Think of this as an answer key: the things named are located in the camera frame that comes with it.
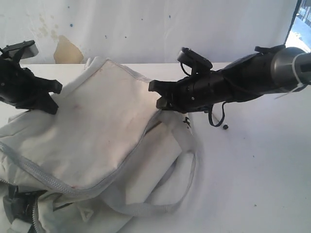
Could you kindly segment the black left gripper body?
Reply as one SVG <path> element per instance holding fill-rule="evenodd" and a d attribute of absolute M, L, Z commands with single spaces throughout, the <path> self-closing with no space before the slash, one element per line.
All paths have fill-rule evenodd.
<path fill-rule="evenodd" d="M 28 68 L 22 68 L 19 62 L 16 57 L 0 57 L 0 100 L 17 109 L 32 110 L 46 90 L 42 80 Z"/>

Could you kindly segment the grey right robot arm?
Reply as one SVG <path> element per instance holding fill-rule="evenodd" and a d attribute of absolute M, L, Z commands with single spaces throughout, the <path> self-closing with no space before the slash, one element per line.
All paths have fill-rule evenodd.
<path fill-rule="evenodd" d="M 176 82 L 153 80 L 148 90 L 160 98 L 156 107 L 180 113 L 209 111 L 220 102 L 246 102 L 266 94 L 299 92 L 311 83 L 311 55 L 300 48 L 257 46 L 224 68 L 189 48 L 177 58 L 191 73 Z"/>

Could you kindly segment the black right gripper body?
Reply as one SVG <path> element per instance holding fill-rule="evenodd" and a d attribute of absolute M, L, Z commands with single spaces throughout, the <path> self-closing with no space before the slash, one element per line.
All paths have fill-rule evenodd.
<path fill-rule="evenodd" d="M 271 62 L 274 54 L 257 53 L 223 69 L 198 73 L 173 84 L 168 106 L 189 113 L 219 102 L 246 102 L 272 92 Z"/>

